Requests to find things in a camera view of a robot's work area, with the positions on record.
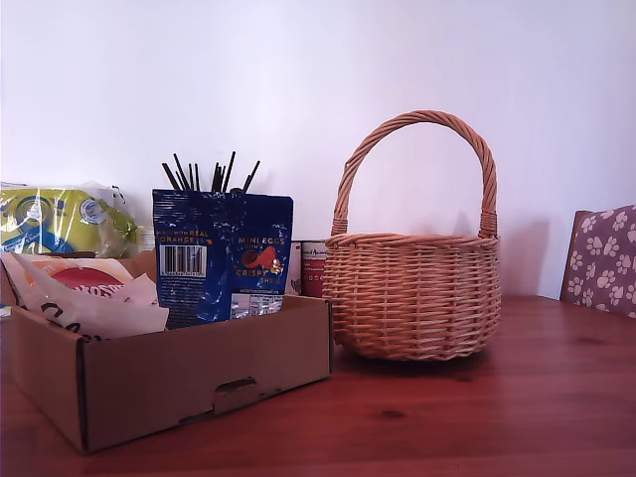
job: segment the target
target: blue snack bag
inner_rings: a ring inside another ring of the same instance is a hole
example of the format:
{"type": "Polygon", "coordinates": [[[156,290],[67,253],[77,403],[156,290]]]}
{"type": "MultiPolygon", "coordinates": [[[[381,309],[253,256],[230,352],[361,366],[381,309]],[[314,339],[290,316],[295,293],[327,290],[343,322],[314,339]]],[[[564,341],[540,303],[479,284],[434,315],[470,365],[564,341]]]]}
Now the blue snack bag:
{"type": "Polygon", "coordinates": [[[153,191],[157,294],[168,328],[280,309],[291,245],[288,197],[153,191]]]}

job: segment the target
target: black stick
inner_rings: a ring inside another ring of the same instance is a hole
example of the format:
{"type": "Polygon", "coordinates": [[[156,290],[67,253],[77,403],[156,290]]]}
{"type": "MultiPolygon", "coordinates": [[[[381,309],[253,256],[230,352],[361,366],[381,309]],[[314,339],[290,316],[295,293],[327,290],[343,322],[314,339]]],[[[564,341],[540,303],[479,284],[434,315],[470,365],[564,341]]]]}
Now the black stick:
{"type": "Polygon", "coordinates": [[[168,176],[168,180],[170,181],[170,184],[172,184],[172,188],[175,191],[180,191],[181,188],[179,187],[179,184],[177,184],[177,181],[175,181],[175,176],[172,175],[172,171],[168,167],[168,164],[162,162],[161,165],[163,166],[163,170],[166,171],[166,176],[168,176]]]}
{"type": "Polygon", "coordinates": [[[188,179],[186,179],[186,175],[183,173],[183,169],[181,169],[181,163],[179,162],[179,158],[176,153],[172,154],[175,158],[175,162],[177,163],[177,168],[179,169],[179,174],[181,174],[181,180],[183,181],[184,191],[189,191],[190,187],[188,186],[188,179]]]}
{"type": "Polygon", "coordinates": [[[197,191],[201,192],[201,188],[199,187],[199,164],[195,163],[195,177],[197,179],[197,191]]]}
{"type": "Polygon", "coordinates": [[[221,185],[223,184],[223,179],[226,177],[226,166],[223,166],[223,171],[221,171],[221,178],[219,179],[219,192],[223,190],[221,185]]]}
{"type": "Polygon", "coordinates": [[[223,184],[223,192],[228,189],[228,182],[230,181],[230,174],[232,173],[232,166],[235,163],[235,156],[237,155],[236,151],[232,151],[232,157],[230,158],[230,165],[228,166],[228,175],[226,176],[226,181],[223,184]]]}
{"type": "Polygon", "coordinates": [[[181,190],[187,191],[188,189],[186,189],[186,187],[183,185],[183,181],[181,180],[181,176],[179,175],[179,173],[175,171],[175,174],[177,175],[177,179],[179,179],[179,184],[181,184],[181,190]]]}
{"type": "Polygon", "coordinates": [[[219,163],[215,166],[215,175],[212,178],[212,187],[210,188],[210,192],[216,192],[215,188],[217,186],[217,176],[219,175],[219,163]]]}
{"type": "Polygon", "coordinates": [[[247,189],[249,188],[249,185],[251,184],[251,181],[252,181],[252,180],[253,180],[253,178],[254,178],[254,174],[256,174],[256,169],[258,169],[258,166],[259,166],[259,165],[260,165],[260,161],[256,161],[256,165],[254,166],[254,170],[253,170],[253,171],[251,171],[251,174],[249,174],[249,175],[247,176],[247,180],[245,181],[245,185],[244,185],[244,187],[242,188],[242,191],[243,191],[244,193],[247,193],[247,189]]]}
{"type": "Polygon", "coordinates": [[[219,163],[215,166],[215,192],[221,190],[221,166],[219,163]]]}
{"type": "Polygon", "coordinates": [[[190,169],[190,189],[195,190],[195,178],[192,175],[192,164],[188,164],[188,169],[190,169]]]}

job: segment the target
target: cardboard box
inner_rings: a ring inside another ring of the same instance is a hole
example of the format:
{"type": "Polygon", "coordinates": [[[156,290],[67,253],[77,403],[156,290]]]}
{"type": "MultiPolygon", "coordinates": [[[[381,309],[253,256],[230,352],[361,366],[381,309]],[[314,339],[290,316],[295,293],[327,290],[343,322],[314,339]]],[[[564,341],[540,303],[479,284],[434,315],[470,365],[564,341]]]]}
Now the cardboard box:
{"type": "MultiPolygon", "coordinates": [[[[154,261],[146,255],[126,266],[138,275],[154,261]]],[[[17,385],[83,452],[331,374],[330,309],[321,299],[285,296],[273,315],[101,342],[17,307],[10,328],[17,385]]]]}

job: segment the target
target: red label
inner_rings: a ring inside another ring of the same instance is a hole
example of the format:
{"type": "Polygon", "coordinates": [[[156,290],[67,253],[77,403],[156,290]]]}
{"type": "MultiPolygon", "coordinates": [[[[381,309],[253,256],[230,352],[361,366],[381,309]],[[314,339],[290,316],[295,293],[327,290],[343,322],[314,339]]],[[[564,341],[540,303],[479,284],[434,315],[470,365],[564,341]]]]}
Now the red label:
{"type": "Polygon", "coordinates": [[[94,268],[77,266],[61,270],[52,277],[68,288],[97,296],[111,296],[123,286],[116,278],[94,268]]]}
{"type": "Polygon", "coordinates": [[[302,294],[322,298],[325,281],[325,260],[302,260],[302,294]]]}

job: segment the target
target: basket handle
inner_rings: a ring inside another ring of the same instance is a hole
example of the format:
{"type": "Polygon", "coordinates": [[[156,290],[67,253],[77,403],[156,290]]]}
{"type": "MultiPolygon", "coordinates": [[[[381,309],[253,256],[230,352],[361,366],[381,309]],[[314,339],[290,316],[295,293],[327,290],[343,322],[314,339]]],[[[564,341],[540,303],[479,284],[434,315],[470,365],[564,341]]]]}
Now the basket handle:
{"type": "Polygon", "coordinates": [[[481,202],[481,221],[479,223],[479,237],[495,238],[497,236],[497,172],[493,154],[488,148],[486,141],[477,134],[472,127],[459,119],[457,116],[442,111],[417,110],[407,112],[381,124],[374,132],[369,134],[362,141],[358,149],[345,163],[345,171],[338,187],[338,201],[334,209],[334,223],[331,229],[331,236],[347,233],[347,216],[349,214],[349,193],[354,182],[354,177],[362,161],[367,154],[385,136],[388,136],[398,129],[416,124],[418,122],[432,122],[451,128],[461,137],[466,139],[473,147],[484,176],[484,193],[481,202]]]}

